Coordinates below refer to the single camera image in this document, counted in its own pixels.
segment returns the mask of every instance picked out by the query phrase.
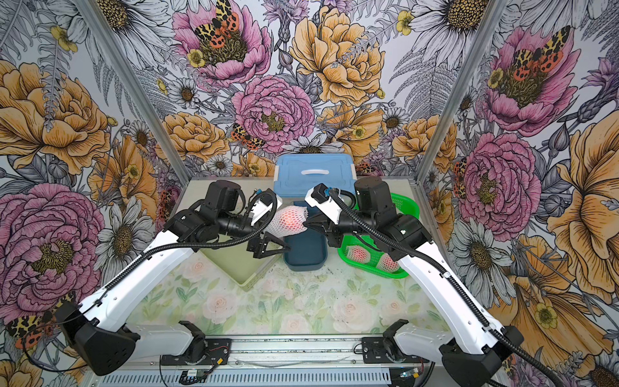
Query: blue box lid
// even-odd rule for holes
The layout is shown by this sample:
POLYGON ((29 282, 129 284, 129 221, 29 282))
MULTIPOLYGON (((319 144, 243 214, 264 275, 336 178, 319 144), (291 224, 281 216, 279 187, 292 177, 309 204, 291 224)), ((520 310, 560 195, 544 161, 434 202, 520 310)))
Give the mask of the blue box lid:
POLYGON ((320 183, 355 190, 355 165, 347 154, 287 154, 277 159, 274 191, 282 198, 304 198, 320 183))

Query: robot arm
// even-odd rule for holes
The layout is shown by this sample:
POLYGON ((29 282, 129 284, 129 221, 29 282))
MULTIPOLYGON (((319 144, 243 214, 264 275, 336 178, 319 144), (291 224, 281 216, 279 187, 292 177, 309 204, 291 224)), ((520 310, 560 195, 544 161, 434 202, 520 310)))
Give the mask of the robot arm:
POLYGON ((385 182, 379 178, 363 178, 355 183, 355 190, 359 211, 345 208, 341 199, 330 195, 335 190, 324 185, 309 190, 306 202, 318 207, 322 214, 308 219, 304 225, 325 234, 330 246, 340 247, 344 234, 368 234, 367 229, 360 227, 360 222, 364 222, 388 239, 428 257, 424 260, 411 256, 370 235, 377 248, 388 253, 417 281, 451 330, 451 335, 436 334, 400 320, 385 335, 387 353, 394 360, 405 354, 442 363, 460 385, 482 386, 512 354, 491 331, 502 332, 515 346, 523 342, 522 335, 515 327, 504 327, 476 301, 416 218, 396 212, 385 182), (487 320, 486 325, 475 315, 474 309, 487 320))
POLYGON ((170 219, 150 245, 114 279, 80 305, 64 303, 55 313, 67 343, 97 375, 113 372, 129 359, 179 355, 188 362, 204 356, 204 334, 188 321, 174 326, 136 326, 126 320, 139 302, 181 262, 199 248, 223 248, 247 241, 255 258, 289 250, 282 240, 262 231, 281 205, 270 189, 250 200, 246 214, 233 214, 240 186, 218 180, 206 197, 170 219), (220 234, 235 237, 208 243, 220 234), (282 248, 267 250, 274 242, 282 248))

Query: foam net sleeve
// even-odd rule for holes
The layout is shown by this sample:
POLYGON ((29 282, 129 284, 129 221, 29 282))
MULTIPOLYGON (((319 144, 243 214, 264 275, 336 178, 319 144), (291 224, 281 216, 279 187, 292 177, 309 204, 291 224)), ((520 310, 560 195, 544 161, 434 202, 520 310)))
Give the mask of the foam net sleeve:
POLYGON ((381 259, 378 260, 376 267, 382 271, 393 273, 400 268, 397 262, 394 262, 388 254, 383 254, 381 259))
POLYGON ((370 252, 361 246, 346 246, 346 258, 351 261, 366 264, 370 262, 370 252))
POLYGON ((301 206, 288 206, 275 213, 273 220, 265 232, 270 232, 277 238, 287 237, 288 235, 294 235, 307 230, 307 227, 303 225, 303 222, 308 218, 307 207, 301 206))

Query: green basket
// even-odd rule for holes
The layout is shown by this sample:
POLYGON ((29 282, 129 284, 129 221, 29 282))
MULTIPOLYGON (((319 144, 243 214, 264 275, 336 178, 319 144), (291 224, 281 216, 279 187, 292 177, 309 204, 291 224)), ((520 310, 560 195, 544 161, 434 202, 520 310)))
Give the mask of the green basket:
MULTIPOLYGON (((407 198, 406 196, 392 193, 391 200, 393 201, 393 203, 396 205, 396 208, 401 213, 405 215, 413 215, 414 217, 419 219, 419 206, 417 205, 417 203, 415 203, 413 199, 407 198)), ((370 237, 361 237, 361 238, 364 241, 366 241, 370 246, 376 247, 372 238, 370 237)), ((342 240, 342 247, 337 249, 337 252, 338 254, 340 254, 340 258, 342 258, 342 260, 346 262, 347 264, 357 267, 358 269, 365 270, 372 274, 376 274, 377 276, 399 279, 399 278, 404 278, 408 276, 409 274, 406 271, 404 271, 404 269, 402 268, 399 268, 393 273, 388 273, 386 271, 377 269, 376 264, 378 264, 378 260, 381 259, 384 253, 381 251, 375 251, 375 250, 368 248, 359 239, 357 239, 356 237, 353 237, 352 235, 346 235, 344 237, 344 239, 342 240), (346 247, 355 246, 355 245, 361 246, 370 252, 370 257, 371 257, 370 263, 363 264, 363 263, 351 261, 350 259, 346 258, 346 247)))

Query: lid handle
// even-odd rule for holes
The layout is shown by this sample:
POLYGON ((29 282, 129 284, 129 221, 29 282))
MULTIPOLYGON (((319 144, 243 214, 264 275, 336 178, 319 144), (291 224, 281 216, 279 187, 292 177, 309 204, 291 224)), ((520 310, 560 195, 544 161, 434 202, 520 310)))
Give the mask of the lid handle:
POLYGON ((326 169, 306 169, 301 171, 302 175, 328 175, 329 171, 327 171, 326 169))

